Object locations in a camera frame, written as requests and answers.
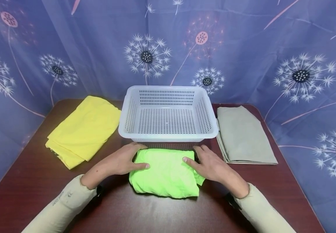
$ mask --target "folded green shirt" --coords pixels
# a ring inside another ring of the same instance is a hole
[[[204,178],[182,161],[183,157],[194,159],[193,151],[146,149],[137,153],[135,163],[146,162],[150,168],[133,171],[129,182],[137,193],[150,193],[172,198],[199,196]]]

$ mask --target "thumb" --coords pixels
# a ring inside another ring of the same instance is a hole
[[[187,165],[189,165],[190,167],[192,167],[195,171],[198,171],[200,169],[200,164],[198,164],[197,162],[193,161],[192,159],[187,158],[187,157],[183,157],[182,160]]]
[[[149,169],[150,165],[148,163],[133,163],[132,164],[132,170],[136,171],[136,170],[144,170],[144,169]]]

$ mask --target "sleeve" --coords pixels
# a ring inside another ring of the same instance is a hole
[[[96,189],[89,190],[80,183],[82,176],[79,175],[70,181],[22,233],[63,232],[72,219],[96,196]]]
[[[269,204],[265,196],[252,184],[243,199],[235,198],[242,214],[261,233],[296,233],[287,221]]]

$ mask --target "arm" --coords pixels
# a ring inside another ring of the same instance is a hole
[[[63,232],[72,219],[96,195],[101,181],[114,174],[127,174],[133,170],[148,169],[145,163],[133,163],[132,159],[144,145],[135,142],[123,146],[92,167],[85,175],[70,181],[62,192],[51,201],[23,230],[22,233]]]
[[[292,233],[293,228],[269,204],[263,194],[244,179],[207,146],[194,147],[200,164],[184,157],[189,166],[205,179],[222,183],[235,197],[242,214],[262,233]]]

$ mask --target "folded yellow shirt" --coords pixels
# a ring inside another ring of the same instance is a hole
[[[58,154],[68,169],[89,161],[114,133],[121,111],[108,101],[87,96],[76,110],[58,125],[45,144]]]

